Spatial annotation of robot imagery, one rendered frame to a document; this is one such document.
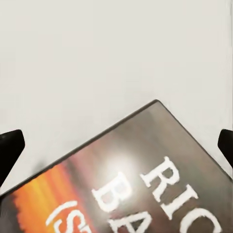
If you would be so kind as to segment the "hardback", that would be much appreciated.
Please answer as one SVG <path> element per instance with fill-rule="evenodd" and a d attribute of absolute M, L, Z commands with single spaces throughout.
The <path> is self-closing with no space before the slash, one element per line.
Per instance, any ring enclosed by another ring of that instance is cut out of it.
<path fill-rule="evenodd" d="M 1 194 L 0 233 L 233 233 L 233 180 L 154 99 Z"/>

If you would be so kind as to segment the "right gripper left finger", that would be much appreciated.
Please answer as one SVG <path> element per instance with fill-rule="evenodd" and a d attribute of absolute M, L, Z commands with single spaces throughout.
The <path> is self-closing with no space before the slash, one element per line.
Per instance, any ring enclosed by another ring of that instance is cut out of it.
<path fill-rule="evenodd" d="M 0 134 L 0 187 L 25 149 L 22 130 Z"/>

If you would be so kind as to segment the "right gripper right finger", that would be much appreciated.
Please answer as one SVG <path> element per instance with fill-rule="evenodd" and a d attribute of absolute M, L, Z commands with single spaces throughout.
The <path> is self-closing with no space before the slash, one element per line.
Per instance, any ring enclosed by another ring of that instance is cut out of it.
<path fill-rule="evenodd" d="M 217 146 L 233 167 L 233 131 L 222 129 L 218 138 Z"/>

